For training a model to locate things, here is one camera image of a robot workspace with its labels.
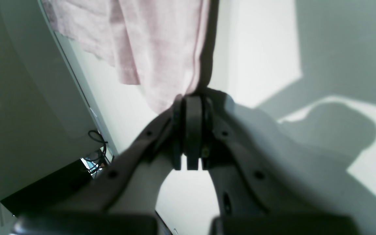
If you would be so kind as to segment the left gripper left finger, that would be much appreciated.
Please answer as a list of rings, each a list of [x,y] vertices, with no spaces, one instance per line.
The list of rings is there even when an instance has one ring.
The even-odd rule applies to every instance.
[[[41,213],[24,213],[13,235],[157,235],[155,206],[173,169],[181,168],[184,97],[155,118],[88,186]]]

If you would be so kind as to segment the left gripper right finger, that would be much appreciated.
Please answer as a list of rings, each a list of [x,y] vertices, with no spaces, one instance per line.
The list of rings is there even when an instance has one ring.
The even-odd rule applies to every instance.
[[[257,131],[240,125],[224,92],[196,96],[221,212],[212,235],[376,235],[376,197],[346,172],[350,156],[299,143],[262,112]]]

